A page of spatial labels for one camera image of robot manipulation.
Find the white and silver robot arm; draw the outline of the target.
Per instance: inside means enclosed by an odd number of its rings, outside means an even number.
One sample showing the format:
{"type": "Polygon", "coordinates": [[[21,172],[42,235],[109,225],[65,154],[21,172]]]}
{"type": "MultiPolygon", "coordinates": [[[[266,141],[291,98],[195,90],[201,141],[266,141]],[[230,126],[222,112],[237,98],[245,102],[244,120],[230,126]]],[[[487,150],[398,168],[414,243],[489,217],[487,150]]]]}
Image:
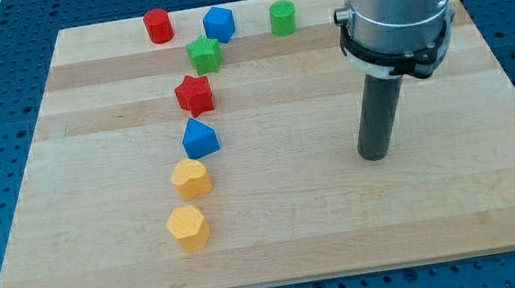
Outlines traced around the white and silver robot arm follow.
{"type": "Polygon", "coordinates": [[[344,0],[334,12],[345,57],[369,76],[429,78],[451,40],[449,0],[344,0]]]}

